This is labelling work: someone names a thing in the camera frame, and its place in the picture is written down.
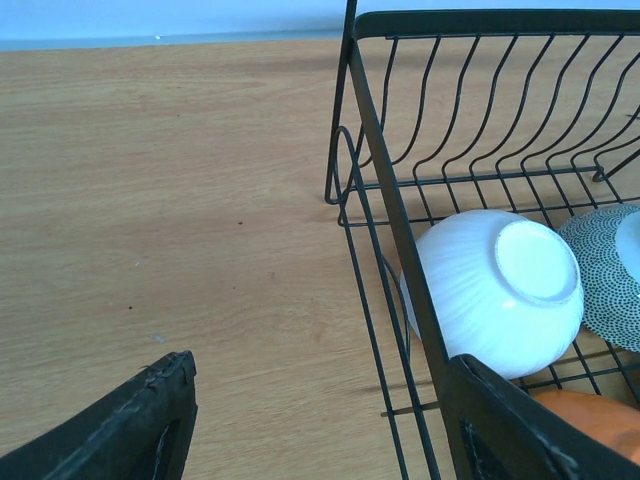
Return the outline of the white bowl orange outside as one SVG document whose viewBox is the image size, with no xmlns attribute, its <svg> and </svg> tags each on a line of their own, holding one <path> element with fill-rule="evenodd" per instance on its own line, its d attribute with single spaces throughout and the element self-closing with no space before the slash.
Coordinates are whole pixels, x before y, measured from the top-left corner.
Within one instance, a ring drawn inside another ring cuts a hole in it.
<svg viewBox="0 0 640 480">
<path fill-rule="evenodd" d="M 547 391 L 534 399 L 590 438 L 639 464 L 639 409 L 597 394 Z"/>
</svg>

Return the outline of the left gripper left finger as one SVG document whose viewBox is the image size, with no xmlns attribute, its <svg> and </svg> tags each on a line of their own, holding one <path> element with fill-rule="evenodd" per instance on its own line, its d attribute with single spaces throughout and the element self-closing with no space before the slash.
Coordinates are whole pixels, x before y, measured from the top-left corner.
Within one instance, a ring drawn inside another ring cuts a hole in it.
<svg viewBox="0 0 640 480">
<path fill-rule="evenodd" d="M 1 457 L 3 479 L 180 479 L 198 406 L 190 351 L 171 352 Z"/>
</svg>

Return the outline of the grey dotted bowl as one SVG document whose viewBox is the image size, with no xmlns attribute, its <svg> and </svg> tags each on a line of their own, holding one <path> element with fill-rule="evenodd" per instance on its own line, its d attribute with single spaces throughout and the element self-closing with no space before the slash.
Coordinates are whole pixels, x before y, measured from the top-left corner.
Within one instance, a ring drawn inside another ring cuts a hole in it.
<svg viewBox="0 0 640 480">
<path fill-rule="evenodd" d="M 639 207 L 619 204 L 569 218 L 558 229 L 572 249 L 585 295 L 583 323 L 639 351 Z"/>
</svg>

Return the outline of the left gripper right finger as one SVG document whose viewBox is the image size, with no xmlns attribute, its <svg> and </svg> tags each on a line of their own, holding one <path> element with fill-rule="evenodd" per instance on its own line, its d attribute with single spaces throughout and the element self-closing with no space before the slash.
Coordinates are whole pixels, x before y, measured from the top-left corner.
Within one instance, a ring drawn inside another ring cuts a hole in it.
<svg viewBox="0 0 640 480">
<path fill-rule="evenodd" d="M 590 439 L 470 355 L 445 365 L 439 404 L 458 479 L 637 479 Z"/>
</svg>

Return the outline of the white ribbed bowl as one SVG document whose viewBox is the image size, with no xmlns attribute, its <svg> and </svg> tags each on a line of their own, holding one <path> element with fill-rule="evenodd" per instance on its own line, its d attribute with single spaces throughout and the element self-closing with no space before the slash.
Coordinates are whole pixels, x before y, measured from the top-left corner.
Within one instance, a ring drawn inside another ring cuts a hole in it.
<svg viewBox="0 0 640 480">
<path fill-rule="evenodd" d="M 584 314 L 577 259 L 554 230 L 497 209 L 449 216 L 416 238 L 448 356 L 506 380 L 560 359 Z"/>
</svg>

